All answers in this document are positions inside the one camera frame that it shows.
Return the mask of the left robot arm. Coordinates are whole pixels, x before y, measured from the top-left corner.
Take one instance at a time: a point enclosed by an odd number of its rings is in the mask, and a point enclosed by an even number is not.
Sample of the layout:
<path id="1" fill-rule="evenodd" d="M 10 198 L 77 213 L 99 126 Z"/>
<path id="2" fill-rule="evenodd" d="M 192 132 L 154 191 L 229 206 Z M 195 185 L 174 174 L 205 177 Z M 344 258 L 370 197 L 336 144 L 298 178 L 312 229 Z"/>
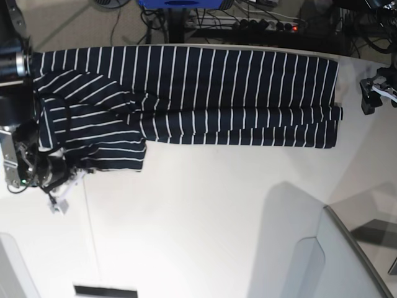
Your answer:
<path id="1" fill-rule="evenodd" d="M 344 21 L 344 35 L 358 53 L 356 41 L 378 53 L 391 56 L 390 66 L 376 70 L 375 76 L 360 80 L 361 108 L 365 115 L 388 99 L 396 107 L 396 1 L 333 1 L 337 8 L 348 11 Z"/>

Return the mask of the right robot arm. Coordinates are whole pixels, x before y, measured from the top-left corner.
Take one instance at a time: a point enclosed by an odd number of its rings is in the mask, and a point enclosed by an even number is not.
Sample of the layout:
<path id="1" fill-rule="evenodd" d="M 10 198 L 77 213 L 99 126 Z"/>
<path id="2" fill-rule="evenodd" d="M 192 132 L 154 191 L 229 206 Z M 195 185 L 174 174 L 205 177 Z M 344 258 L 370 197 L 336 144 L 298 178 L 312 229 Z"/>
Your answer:
<path id="1" fill-rule="evenodd" d="M 39 187 L 50 194 L 73 170 L 59 145 L 40 151 L 40 117 L 44 99 L 33 86 L 33 52 L 25 20 L 15 1 L 1 1 L 1 150 L 5 181 L 11 193 Z"/>

